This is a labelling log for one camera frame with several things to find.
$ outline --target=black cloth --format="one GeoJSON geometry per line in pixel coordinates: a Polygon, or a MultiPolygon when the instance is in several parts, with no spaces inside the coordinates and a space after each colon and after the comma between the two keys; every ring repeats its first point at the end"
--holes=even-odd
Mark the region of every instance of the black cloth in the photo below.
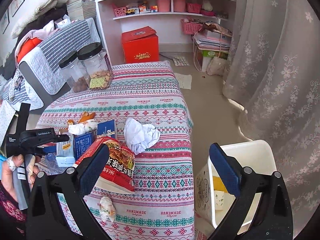
{"type": "Polygon", "coordinates": [[[23,29],[23,31],[19,34],[16,46],[18,45],[19,41],[31,30],[40,30],[44,26],[48,24],[48,22],[52,20],[58,20],[62,18],[64,15],[68,15],[67,5],[63,4],[61,8],[52,8],[48,12],[43,15],[40,15],[38,19],[35,21],[28,23],[27,26],[23,29]]]}
{"type": "Polygon", "coordinates": [[[7,61],[4,64],[4,75],[3,76],[6,80],[13,78],[13,76],[16,72],[16,62],[14,59],[14,52],[16,50],[18,43],[21,41],[21,39],[29,31],[40,30],[44,26],[46,26],[50,21],[58,20],[59,18],[62,18],[65,14],[68,15],[67,5],[63,4],[63,6],[61,8],[52,8],[51,10],[46,12],[45,14],[40,15],[38,17],[38,19],[36,19],[35,21],[27,24],[27,26],[23,29],[23,31],[18,36],[16,46],[14,47],[12,53],[9,55],[7,61]]]}
{"type": "Polygon", "coordinates": [[[9,55],[9,57],[7,58],[5,64],[4,64],[4,75],[3,77],[6,80],[9,80],[10,78],[12,78],[16,72],[16,62],[14,60],[14,52],[16,50],[16,47],[14,47],[13,51],[11,52],[11,54],[9,55]]]}

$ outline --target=human hand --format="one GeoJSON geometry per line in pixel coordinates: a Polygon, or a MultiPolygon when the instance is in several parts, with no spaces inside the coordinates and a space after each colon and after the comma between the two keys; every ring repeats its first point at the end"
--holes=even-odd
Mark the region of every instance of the human hand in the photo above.
{"type": "MultiPolygon", "coordinates": [[[[19,167],[23,163],[23,155],[20,154],[18,156],[13,156],[12,160],[14,162],[14,165],[16,167],[19,167]]],[[[40,162],[41,158],[39,156],[36,156],[36,163],[40,162]]],[[[35,165],[33,167],[33,174],[30,177],[31,187],[33,186],[33,183],[36,180],[36,175],[39,172],[39,168],[35,165]]],[[[16,191],[13,187],[13,178],[12,178],[12,171],[10,170],[7,161],[4,161],[2,163],[2,178],[1,178],[1,183],[4,189],[10,194],[10,196],[15,200],[18,201],[16,191]]]]}

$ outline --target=blue box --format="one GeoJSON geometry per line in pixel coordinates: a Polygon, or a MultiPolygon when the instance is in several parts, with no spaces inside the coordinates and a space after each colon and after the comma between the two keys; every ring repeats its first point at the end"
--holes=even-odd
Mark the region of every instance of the blue box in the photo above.
{"type": "Polygon", "coordinates": [[[83,135],[75,136],[74,138],[74,156],[75,159],[79,159],[82,154],[92,145],[94,142],[94,131],[85,133],[83,135]]]}
{"type": "Polygon", "coordinates": [[[117,126],[115,120],[98,123],[97,135],[102,134],[117,139],[117,126]]]}

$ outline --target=patterned bedspread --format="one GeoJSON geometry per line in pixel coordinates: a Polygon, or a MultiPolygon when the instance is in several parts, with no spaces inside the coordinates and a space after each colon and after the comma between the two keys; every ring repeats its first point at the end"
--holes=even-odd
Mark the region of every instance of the patterned bedspread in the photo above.
{"type": "MultiPolygon", "coordinates": [[[[96,112],[99,122],[115,119],[118,140],[124,142],[128,117],[152,123],[160,140],[136,156],[135,195],[94,188],[85,201],[100,225],[113,239],[192,240],[194,184],[190,133],[193,126],[179,84],[168,61],[113,67],[111,87],[102,91],[67,93],[42,114],[37,127],[64,128],[78,121],[83,111],[96,112]],[[109,196],[116,220],[102,222],[98,203],[109,196]]],[[[59,196],[71,229],[79,233],[63,195],[59,196]]]]}

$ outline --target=tile floor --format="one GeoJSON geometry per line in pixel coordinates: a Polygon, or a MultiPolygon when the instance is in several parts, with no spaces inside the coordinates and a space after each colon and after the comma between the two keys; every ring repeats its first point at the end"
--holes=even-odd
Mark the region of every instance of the tile floor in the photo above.
{"type": "Polygon", "coordinates": [[[193,171],[196,175],[208,159],[209,147],[249,141],[240,131],[237,120],[240,106],[222,94],[221,76],[208,76],[196,70],[192,53],[182,53],[190,66],[171,66],[175,73],[192,75],[191,90],[181,89],[194,126],[191,135],[193,171]]]}

